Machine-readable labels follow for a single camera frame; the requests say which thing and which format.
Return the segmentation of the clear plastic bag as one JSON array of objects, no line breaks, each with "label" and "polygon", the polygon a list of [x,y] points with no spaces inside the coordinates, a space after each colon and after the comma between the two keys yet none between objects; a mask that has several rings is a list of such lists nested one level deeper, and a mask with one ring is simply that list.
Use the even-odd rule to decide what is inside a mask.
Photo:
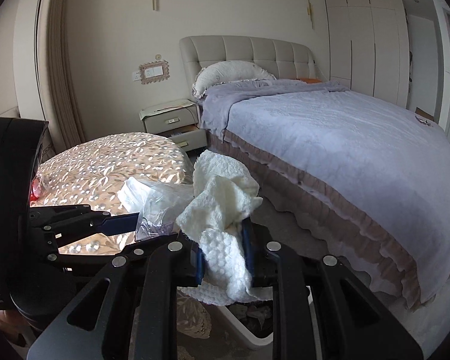
[{"label": "clear plastic bag", "polygon": [[193,200],[193,186],[130,177],[117,193],[129,213],[138,213],[135,240],[145,241],[178,231],[177,217]]}]

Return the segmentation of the white textured paper towel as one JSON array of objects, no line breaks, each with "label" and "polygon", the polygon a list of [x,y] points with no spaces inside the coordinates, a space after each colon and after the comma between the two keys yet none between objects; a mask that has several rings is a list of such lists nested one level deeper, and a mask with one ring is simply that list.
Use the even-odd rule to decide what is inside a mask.
[{"label": "white textured paper towel", "polygon": [[176,224],[205,256],[205,275],[196,288],[180,291],[214,306],[272,300],[272,289],[254,289],[245,264],[241,222],[262,205],[259,184],[248,168],[226,155],[204,151],[193,172],[193,200]]}]

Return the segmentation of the white square trash bin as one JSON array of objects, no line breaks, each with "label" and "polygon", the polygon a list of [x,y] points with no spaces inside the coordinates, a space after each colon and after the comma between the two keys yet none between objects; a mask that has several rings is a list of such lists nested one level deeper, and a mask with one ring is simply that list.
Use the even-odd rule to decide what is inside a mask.
[{"label": "white square trash bin", "polygon": [[215,306],[214,312],[244,347],[254,351],[272,347],[273,301]]}]

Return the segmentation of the red snack wrapper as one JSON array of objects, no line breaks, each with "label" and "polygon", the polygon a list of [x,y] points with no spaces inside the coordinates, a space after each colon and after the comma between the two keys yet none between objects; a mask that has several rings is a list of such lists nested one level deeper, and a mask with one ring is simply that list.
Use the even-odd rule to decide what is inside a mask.
[{"label": "red snack wrapper", "polygon": [[46,190],[42,175],[37,174],[31,183],[30,201],[37,201]]}]

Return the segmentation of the floral embroidered tablecloth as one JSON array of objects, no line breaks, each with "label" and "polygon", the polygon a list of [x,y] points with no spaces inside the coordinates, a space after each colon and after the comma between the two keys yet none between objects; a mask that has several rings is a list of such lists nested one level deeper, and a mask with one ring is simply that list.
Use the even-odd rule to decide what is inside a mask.
[{"label": "floral embroidered tablecloth", "polygon": [[[150,133],[121,133],[76,145],[48,159],[37,174],[44,192],[31,206],[90,205],[94,211],[124,215],[127,210],[118,192],[124,183],[137,180],[191,184],[193,164],[172,140]],[[116,236],[82,236],[59,247],[61,254],[113,255],[135,243],[135,229]],[[212,322],[199,301],[178,292],[178,332],[208,339]]]}]

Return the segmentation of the bed with lavender cover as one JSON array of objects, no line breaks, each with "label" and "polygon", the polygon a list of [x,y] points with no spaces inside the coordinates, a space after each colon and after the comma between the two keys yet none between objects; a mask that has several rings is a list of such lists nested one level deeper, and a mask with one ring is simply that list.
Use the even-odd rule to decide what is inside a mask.
[{"label": "bed with lavender cover", "polygon": [[450,143],[435,123],[336,82],[242,80],[208,88],[201,126],[289,183],[329,250],[374,291],[416,307],[450,277]]}]

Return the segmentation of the beige bedside nightstand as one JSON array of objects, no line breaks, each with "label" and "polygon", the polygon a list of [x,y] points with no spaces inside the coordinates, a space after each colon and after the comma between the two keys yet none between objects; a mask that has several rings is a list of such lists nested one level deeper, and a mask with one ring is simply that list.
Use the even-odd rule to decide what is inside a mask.
[{"label": "beige bedside nightstand", "polygon": [[200,129],[200,111],[195,102],[179,99],[147,107],[139,112],[146,133],[172,140],[185,151],[207,146],[206,132]]}]

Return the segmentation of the white ruffled pillow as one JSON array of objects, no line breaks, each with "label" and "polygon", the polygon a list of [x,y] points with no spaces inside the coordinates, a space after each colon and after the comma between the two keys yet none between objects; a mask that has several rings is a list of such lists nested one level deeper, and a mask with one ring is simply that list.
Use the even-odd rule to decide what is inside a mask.
[{"label": "white ruffled pillow", "polygon": [[276,77],[256,63],[243,60],[226,60],[204,67],[196,75],[192,85],[192,95],[201,99],[207,89],[235,81],[275,80]]}]

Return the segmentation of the beige tufted headboard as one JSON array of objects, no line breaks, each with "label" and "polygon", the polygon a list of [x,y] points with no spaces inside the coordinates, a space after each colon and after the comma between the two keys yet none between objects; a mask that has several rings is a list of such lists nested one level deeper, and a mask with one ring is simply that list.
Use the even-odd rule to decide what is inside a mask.
[{"label": "beige tufted headboard", "polygon": [[314,56],[307,46],[261,37],[201,35],[179,41],[187,83],[201,69],[225,60],[256,63],[277,79],[316,78]]}]

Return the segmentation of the beige built-in wardrobe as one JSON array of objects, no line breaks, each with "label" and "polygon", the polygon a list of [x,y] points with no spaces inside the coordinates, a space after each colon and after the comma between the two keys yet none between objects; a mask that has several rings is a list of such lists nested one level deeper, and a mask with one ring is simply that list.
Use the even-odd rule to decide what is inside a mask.
[{"label": "beige built-in wardrobe", "polygon": [[325,0],[330,78],[407,106],[410,41],[402,0]]}]

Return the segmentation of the white interior door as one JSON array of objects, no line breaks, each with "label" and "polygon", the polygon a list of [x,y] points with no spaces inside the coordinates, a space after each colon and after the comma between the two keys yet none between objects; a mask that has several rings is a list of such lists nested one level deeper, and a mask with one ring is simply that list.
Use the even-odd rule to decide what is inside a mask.
[{"label": "white interior door", "polygon": [[436,116],[439,52],[434,23],[426,18],[409,15],[410,90],[407,107],[419,109],[438,121]]}]

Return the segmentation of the framed wall switch plate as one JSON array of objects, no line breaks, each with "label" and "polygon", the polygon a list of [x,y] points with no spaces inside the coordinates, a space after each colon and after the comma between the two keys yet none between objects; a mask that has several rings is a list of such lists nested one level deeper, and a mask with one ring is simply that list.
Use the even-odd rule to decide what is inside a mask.
[{"label": "framed wall switch plate", "polygon": [[156,60],[139,66],[142,85],[162,82],[170,78],[170,67],[166,60]]}]

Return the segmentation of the gold wall sconce right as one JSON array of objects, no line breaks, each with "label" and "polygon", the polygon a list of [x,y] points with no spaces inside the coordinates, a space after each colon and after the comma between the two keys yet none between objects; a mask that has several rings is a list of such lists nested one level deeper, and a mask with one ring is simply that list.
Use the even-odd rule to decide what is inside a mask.
[{"label": "gold wall sconce right", "polygon": [[311,0],[307,0],[306,10],[307,10],[307,15],[308,15],[309,20],[310,20],[311,28],[314,29],[314,8],[313,8],[313,5],[311,3]]}]

